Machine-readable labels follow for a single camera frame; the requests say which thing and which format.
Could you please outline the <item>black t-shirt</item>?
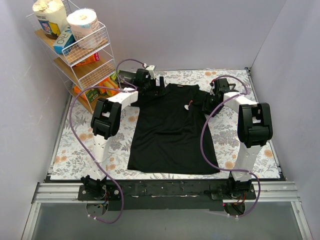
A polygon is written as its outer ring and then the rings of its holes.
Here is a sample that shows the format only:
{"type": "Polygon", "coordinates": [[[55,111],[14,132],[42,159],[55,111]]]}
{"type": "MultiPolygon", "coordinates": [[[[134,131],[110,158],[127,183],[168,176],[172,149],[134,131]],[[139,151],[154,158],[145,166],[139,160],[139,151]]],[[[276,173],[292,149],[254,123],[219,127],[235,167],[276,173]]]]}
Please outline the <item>black t-shirt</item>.
{"type": "Polygon", "coordinates": [[[204,98],[205,92],[197,84],[170,83],[164,95],[134,103],[139,115],[127,168],[144,173],[218,173],[212,134],[204,127],[204,98]]]}

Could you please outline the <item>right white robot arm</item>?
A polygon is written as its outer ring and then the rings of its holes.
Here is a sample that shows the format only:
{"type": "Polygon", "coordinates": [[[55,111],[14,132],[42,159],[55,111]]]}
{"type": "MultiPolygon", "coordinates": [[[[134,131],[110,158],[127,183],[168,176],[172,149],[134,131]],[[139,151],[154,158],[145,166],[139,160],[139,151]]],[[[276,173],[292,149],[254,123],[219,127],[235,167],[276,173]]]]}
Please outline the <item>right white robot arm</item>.
{"type": "Polygon", "coordinates": [[[223,183],[215,183],[208,194],[214,200],[237,199],[249,196],[255,199],[252,172],[262,147],[273,136],[270,105],[249,100],[243,93],[235,90],[235,84],[228,82],[229,75],[218,76],[210,83],[211,90],[206,93],[202,110],[209,117],[215,116],[223,107],[228,107],[238,115],[237,136],[240,141],[239,152],[229,177],[223,183]]]}

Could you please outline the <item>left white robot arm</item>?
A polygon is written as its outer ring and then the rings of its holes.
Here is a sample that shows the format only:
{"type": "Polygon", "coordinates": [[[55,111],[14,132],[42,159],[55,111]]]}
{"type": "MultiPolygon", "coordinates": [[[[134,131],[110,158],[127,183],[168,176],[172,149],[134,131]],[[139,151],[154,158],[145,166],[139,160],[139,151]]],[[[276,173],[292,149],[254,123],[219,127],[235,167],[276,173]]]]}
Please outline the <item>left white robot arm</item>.
{"type": "Polygon", "coordinates": [[[90,125],[93,130],[94,160],[87,176],[82,177],[81,182],[84,185],[83,192],[95,200],[107,197],[108,191],[104,183],[106,174],[101,169],[106,168],[112,139],[120,128],[122,110],[137,101],[142,101],[144,97],[161,96],[165,91],[164,78],[161,77],[157,83],[154,65],[139,68],[131,84],[137,89],[126,87],[115,96],[99,98],[92,115],[90,125]]]}

